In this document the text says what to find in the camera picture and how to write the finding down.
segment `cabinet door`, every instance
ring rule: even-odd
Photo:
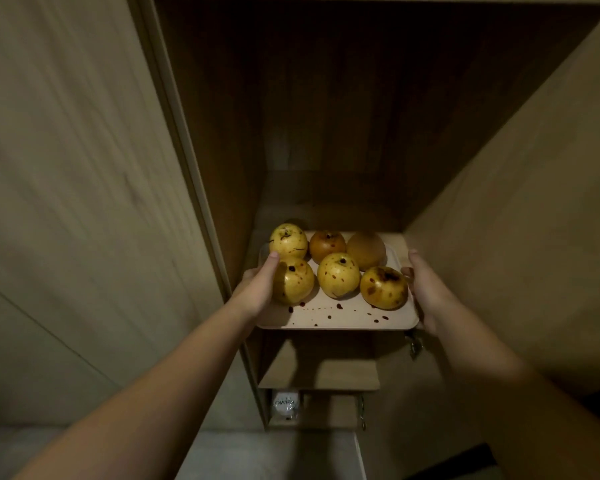
[[[405,235],[544,374],[576,396],[600,389],[600,23]],[[378,372],[358,436],[370,480],[480,442],[432,357]]]
[[[0,296],[20,311],[0,306],[10,333],[24,340],[34,324],[26,340],[71,352],[58,374],[97,371],[83,374],[93,406],[222,305],[126,0],[0,0]],[[5,340],[0,357],[18,343]],[[31,348],[32,364],[43,350]],[[52,382],[3,399],[51,394]],[[53,394],[71,403],[79,391]],[[84,410],[61,409],[0,423]],[[262,427],[240,357],[205,424]]]

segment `white tray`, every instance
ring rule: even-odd
[[[395,251],[387,243],[384,246],[386,265],[399,271],[400,261]],[[258,256],[259,266],[268,255],[269,245],[263,244]],[[309,260],[309,266],[315,274],[318,265],[313,259]],[[313,291],[304,303],[304,306],[288,306],[272,301],[258,318],[258,326],[284,330],[408,330],[418,323],[410,290],[404,306],[387,311],[369,305],[360,292],[346,299],[329,298],[320,289],[316,278]]]

